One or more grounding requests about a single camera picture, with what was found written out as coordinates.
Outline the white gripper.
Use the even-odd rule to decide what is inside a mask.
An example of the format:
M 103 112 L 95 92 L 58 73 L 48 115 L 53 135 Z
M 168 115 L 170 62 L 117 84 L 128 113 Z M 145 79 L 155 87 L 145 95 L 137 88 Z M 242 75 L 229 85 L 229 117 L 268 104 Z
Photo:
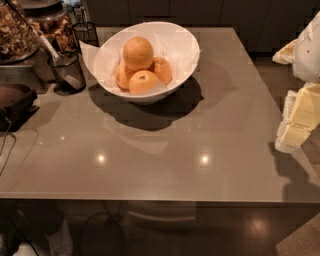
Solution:
M 272 61 L 292 64 L 293 74 L 306 83 L 298 92 L 289 90 L 283 107 L 275 148 L 293 153 L 320 124 L 320 12 L 294 39 L 277 51 Z

